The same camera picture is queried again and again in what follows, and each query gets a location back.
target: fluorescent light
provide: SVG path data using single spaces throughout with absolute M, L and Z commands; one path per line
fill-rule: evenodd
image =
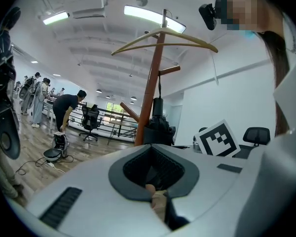
M 153 21 L 157 24 L 162 24 L 162 15 L 156 12 L 153 12 L 151 10 L 146 10 L 138 7 L 133 7 L 129 5 L 125 5 L 124 7 L 124 14 L 125 15 L 130 15 L 134 17 L 140 17 L 144 18 L 150 21 Z M 178 32 L 178 33 L 183 33 L 186 29 L 185 25 L 180 24 L 177 21 L 174 21 L 171 18 L 166 17 L 166 20 L 168 22 L 167 27 Z
M 66 12 L 62 12 L 62 13 L 56 14 L 50 18 L 43 20 L 43 22 L 44 22 L 44 24 L 49 25 L 51 23 L 54 23 L 56 21 L 59 21 L 59 20 L 65 19 L 65 18 L 68 18 L 68 14 Z

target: black t-shirt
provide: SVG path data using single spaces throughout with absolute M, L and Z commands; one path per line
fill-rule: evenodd
M 66 112 L 71 106 L 73 109 L 75 109 L 78 105 L 78 97 L 76 95 L 62 95 L 59 96 L 56 101 L 53 104 L 53 108 L 56 108 L 58 110 L 63 110 Z

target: black strap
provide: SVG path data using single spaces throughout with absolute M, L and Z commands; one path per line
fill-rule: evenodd
M 160 74 L 160 71 L 159 71 L 159 98 L 161 98 L 161 74 Z

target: wooden floor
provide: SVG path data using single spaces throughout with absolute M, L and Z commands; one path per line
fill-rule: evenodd
M 20 106 L 15 106 L 17 115 L 20 119 L 19 136 L 21 141 L 21 153 L 17 160 L 9 160 L 13 170 L 16 171 L 22 164 L 30 160 L 38 160 L 43 157 L 43 152 L 52 147 L 52 138 L 55 131 L 49 130 L 49 122 L 45 115 L 42 115 L 42 124 L 40 128 L 32 128 L 32 116 L 23 116 L 20 114 Z M 74 157 L 73 162 L 55 163 L 55 167 L 64 172 L 69 171 L 80 162 L 100 157 L 118 150 L 133 147 L 130 142 L 111 140 L 109 146 L 108 138 L 99 137 L 96 142 L 93 138 L 83 141 L 83 135 L 79 137 L 79 131 L 73 128 L 66 129 L 66 136 L 70 143 L 68 147 L 68 155 Z M 35 162 L 28 162 L 22 167 L 27 173 L 25 175 L 16 174 L 16 178 L 21 181 L 24 186 L 23 196 L 19 198 L 19 203 L 26 205 L 34 193 L 40 191 L 48 184 L 53 182 L 63 173 L 49 165 L 36 167 Z

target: wooden coat rack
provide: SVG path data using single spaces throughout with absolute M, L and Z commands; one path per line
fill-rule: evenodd
M 158 76 L 159 73 L 160 75 L 166 75 L 168 73 L 172 73 L 175 71 L 179 71 L 181 68 L 180 66 L 175 66 L 172 68 L 164 69 L 164 70 L 159 70 L 160 63 L 161 63 L 161 58 L 162 58 L 162 51 L 163 51 L 163 46 L 165 45 L 184 45 L 184 46 L 195 46 L 195 47 L 201 47 L 201 48 L 207 48 L 209 50 L 212 50 L 214 52 L 218 52 L 217 48 L 212 46 L 211 44 L 206 43 L 203 40 L 191 37 L 189 35 L 185 34 L 179 34 L 169 28 L 167 28 L 167 21 L 166 21 L 166 14 L 167 10 L 163 10 L 162 14 L 162 26 L 160 29 L 156 29 L 150 33 L 147 33 L 134 41 L 126 44 L 125 46 L 121 47 L 117 51 L 113 52 L 112 55 L 115 55 L 117 53 L 125 52 L 128 50 L 134 50 L 138 48 L 143 48 L 143 47 L 148 47 L 148 46 L 155 46 L 152 62 L 151 62 L 151 68 L 147 80 L 147 85 L 146 85 L 146 90 L 145 90 L 145 95 L 144 95 L 144 100 L 143 100 L 143 105 L 142 105 L 142 110 L 140 113 L 140 116 L 138 116 L 136 113 L 134 113 L 124 102 L 122 102 L 120 105 L 121 107 L 135 120 L 138 122 L 138 129 L 137 129 L 137 135 L 135 139 L 135 146 L 139 146 L 143 144 L 144 140 L 144 127 L 148 124 L 149 122 L 149 116 L 152 108 L 152 102 L 153 102 L 153 97 L 154 97 L 154 92 L 156 89 L 157 81 L 158 81 Z M 176 36 L 185 40 L 189 40 L 191 42 L 194 42 L 196 44 L 190 44 L 190 43 L 164 43 L 165 41 L 165 36 L 166 34 Z M 141 45 L 141 46 L 136 46 L 136 47 L 131 47 L 128 48 L 129 46 L 142 41 L 146 38 L 149 37 L 154 37 L 157 39 L 156 44 L 150 44 L 150 45 Z

